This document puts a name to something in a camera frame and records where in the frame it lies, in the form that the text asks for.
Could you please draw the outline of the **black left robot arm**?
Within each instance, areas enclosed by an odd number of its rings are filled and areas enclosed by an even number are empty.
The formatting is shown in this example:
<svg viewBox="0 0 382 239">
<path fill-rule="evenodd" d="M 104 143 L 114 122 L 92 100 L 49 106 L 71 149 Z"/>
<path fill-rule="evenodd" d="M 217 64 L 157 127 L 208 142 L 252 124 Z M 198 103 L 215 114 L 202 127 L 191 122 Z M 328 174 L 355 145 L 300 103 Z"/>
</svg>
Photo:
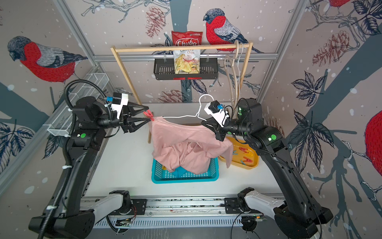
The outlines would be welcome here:
<svg viewBox="0 0 382 239">
<path fill-rule="evenodd" d="M 71 103 L 69 90 L 79 81 L 70 82 L 64 89 L 65 101 L 72 112 L 69 137 L 63 145 L 65 164 L 63 172 L 45 211 L 30 220 L 28 228 L 40 239 L 84 239 L 94 225 L 116 210 L 136 213 L 128 191 L 112 191 L 107 197 L 81 205 L 89 171 L 107 138 L 106 130 L 120 128 L 132 133 L 149 123 L 140 113 L 148 112 L 147 106 L 131 103 L 121 93 L 106 96 L 99 102 L 93 96 L 86 96 Z"/>
</svg>

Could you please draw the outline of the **pink-grey t-shirt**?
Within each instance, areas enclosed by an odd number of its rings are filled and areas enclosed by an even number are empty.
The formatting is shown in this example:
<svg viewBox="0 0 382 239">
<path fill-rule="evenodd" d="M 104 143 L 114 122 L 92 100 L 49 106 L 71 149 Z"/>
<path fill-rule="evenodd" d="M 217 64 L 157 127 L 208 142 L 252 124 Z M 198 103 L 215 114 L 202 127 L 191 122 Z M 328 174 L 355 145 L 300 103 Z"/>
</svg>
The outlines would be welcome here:
<svg viewBox="0 0 382 239">
<path fill-rule="evenodd" d="M 226 167 L 231 166 L 233 143 L 219 141 L 215 134 L 204 126 L 189 126 L 169 122 L 155 117 L 149 123 L 152 134 L 153 158 L 164 165 L 169 172 L 182 167 L 199 175 L 208 171 L 210 160 L 222 156 Z"/>
</svg>

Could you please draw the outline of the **wooden ring hanger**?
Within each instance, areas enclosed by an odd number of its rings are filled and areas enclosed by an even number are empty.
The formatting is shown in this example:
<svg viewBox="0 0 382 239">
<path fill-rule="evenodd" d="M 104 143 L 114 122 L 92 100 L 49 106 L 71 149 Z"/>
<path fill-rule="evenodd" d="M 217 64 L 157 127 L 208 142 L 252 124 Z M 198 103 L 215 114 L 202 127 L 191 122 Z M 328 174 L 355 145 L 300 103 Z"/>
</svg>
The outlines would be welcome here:
<svg viewBox="0 0 382 239">
<path fill-rule="evenodd" d="M 236 73 L 236 65 L 234 63 L 234 57 L 229 57 L 228 55 L 224 58 L 224 70 L 226 76 L 229 80 L 230 93 L 231 93 L 231 106 L 235 107 L 238 101 L 235 100 L 235 73 Z"/>
</svg>

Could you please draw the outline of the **teal t-shirt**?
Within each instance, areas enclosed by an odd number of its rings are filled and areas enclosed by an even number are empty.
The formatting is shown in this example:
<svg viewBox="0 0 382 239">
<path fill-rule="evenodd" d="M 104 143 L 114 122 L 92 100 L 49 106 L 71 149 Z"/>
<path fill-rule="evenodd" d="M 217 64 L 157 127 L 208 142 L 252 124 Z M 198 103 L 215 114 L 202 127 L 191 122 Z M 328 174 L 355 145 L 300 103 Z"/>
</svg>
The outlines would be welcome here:
<svg viewBox="0 0 382 239">
<path fill-rule="evenodd" d="M 175 169 L 174 172 L 172 172 L 172 175 L 175 176 L 176 178 L 186 178 L 189 176 L 189 174 L 190 172 L 182 167 L 178 167 Z"/>
</svg>

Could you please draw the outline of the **white wire hanger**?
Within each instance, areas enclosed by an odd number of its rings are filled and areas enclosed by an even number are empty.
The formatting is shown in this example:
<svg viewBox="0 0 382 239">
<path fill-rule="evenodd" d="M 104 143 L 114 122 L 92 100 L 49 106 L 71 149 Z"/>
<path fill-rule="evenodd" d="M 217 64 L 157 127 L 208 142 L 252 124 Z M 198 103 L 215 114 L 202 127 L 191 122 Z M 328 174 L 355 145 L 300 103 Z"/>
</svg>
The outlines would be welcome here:
<svg viewBox="0 0 382 239">
<path fill-rule="evenodd" d="M 243 44 L 240 43 L 238 40 L 235 40 L 235 45 L 236 45 L 236 54 L 235 54 L 235 59 L 234 63 L 236 65 L 236 73 L 235 73 L 235 100 L 238 101 L 240 98 L 240 76 L 241 76 L 241 71 L 239 68 L 239 63 L 240 63 L 240 58 L 243 54 Z"/>
</svg>

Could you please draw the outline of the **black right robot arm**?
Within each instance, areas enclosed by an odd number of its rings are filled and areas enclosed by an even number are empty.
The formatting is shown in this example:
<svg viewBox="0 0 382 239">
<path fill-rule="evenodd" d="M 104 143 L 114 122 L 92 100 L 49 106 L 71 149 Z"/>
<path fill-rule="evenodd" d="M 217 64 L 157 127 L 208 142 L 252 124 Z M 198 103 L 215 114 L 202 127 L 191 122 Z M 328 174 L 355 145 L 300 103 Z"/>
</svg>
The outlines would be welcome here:
<svg viewBox="0 0 382 239">
<path fill-rule="evenodd" d="M 227 134 L 243 137 L 245 144 L 261 156 L 284 195 L 283 201 L 277 201 L 248 187 L 237 196 L 242 213 L 255 210 L 274 219 L 290 239 L 310 239 L 316 233 L 322 236 L 323 225 L 333 219 L 333 214 L 310 193 L 280 131 L 265 125 L 261 104 L 253 98 L 241 98 L 233 110 L 237 114 L 235 119 L 228 116 L 218 101 L 208 103 L 205 112 L 210 118 L 202 125 L 213 131 L 219 141 L 223 141 Z"/>
</svg>

